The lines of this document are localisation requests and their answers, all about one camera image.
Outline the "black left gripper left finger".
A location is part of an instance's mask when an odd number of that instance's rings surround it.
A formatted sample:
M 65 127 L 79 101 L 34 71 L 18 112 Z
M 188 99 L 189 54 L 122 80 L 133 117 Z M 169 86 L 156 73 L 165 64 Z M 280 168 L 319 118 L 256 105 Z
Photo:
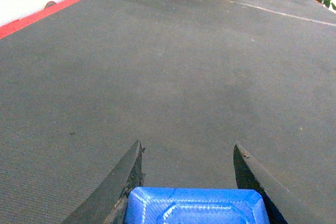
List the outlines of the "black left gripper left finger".
M 137 140 L 94 192 L 63 223 L 124 223 L 130 192 L 143 186 L 142 154 Z

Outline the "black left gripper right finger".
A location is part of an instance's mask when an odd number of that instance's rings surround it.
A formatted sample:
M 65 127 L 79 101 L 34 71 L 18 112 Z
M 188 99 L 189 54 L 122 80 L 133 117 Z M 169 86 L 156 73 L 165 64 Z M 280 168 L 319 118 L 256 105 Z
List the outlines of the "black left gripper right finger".
M 237 188 L 253 189 L 262 196 L 270 223 L 326 222 L 238 143 L 234 146 L 233 163 Z

